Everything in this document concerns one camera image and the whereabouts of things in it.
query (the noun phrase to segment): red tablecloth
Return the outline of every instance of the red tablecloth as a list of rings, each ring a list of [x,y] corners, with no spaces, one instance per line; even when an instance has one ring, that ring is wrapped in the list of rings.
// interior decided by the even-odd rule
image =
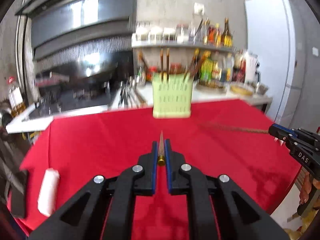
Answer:
[[[27,217],[20,225],[28,232],[46,217],[37,199],[48,167],[60,173],[59,208],[89,179],[113,177],[137,163],[151,150],[152,141],[171,140],[172,149],[204,174],[228,174],[264,210],[272,213],[289,192],[300,170],[288,149],[266,134],[204,128],[208,122],[268,129],[272,122],[240,100],[193,104],[188,119],[154,119],[152,109],[117,111],[55,119],[25,157],[21,169],[30,172]],[[185,196],[170,196],[165,169],[160,167],[153,197],[137,197],[132,239],[187,239]]]

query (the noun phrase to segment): silver screw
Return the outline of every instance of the silver screw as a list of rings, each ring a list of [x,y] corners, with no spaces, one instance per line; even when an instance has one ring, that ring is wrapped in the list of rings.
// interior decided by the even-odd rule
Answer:
[[[230,180],[229,176],[228,176],[228,175],[225,175],[225,174],[220,175],[219,179],[220,179],[220,181],[223,182],[223,183],[226,183],[226,182],[228,182],[228,181]]]
[[[102,175],[95,176],[95,177],[93,178],[93,181],[94,181],[95,183],[97,183],[97,184],[100,184],[101,182],[104,181],[104,177],[103,177]]]
[[[142,167],[141,165],[134,165],[134,166],[132,167],[132,170],[133,170],[134,172],[140,172],[140,171],[143,170],[143,167]]]
[[[191,165],[190,165],[190,164],[187,164],[187,163],[182,164],[182,165],[181,165],[181,169],[182,169],[183,171],[190,171],[190,170],[191,170]]]

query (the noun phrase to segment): gas stove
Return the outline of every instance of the gas stove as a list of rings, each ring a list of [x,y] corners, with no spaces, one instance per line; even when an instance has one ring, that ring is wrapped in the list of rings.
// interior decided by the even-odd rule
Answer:
[[[71,115],[75,110],[94,106],[104,106],[106,110],[112,106],[117,93],[117,85],[109,84],[103,89],[81,89],[49,93],[36,103],[36,109],[28,116],[28,120],[54,116]]]

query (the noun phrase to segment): tiled floor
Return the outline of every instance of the tiled floor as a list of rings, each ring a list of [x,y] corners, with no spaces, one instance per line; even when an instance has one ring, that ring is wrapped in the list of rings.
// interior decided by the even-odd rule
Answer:
[[[296,218],[291,222],[287,222],[287,219],[291,217],[295,212],[297,212],[297,207],[299,206],[299,194],[296,185],[293,185],[292,189],[282,201],[280,206],[271,214],[271,217],[282,227],[289,228],[292,230],[297,230],[302,226],[301,218]]]

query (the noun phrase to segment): wall socket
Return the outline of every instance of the wall socket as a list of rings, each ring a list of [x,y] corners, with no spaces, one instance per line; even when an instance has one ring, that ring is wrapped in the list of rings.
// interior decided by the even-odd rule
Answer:
[[[316,57],[319,57],[319,49],[313,47],[313,48],[312,48],[312,55],[314,55],[314,56],[316,56]]]
[[[196,15],[204,15],[204,4],[195,2],[195,10],[194,13]]]

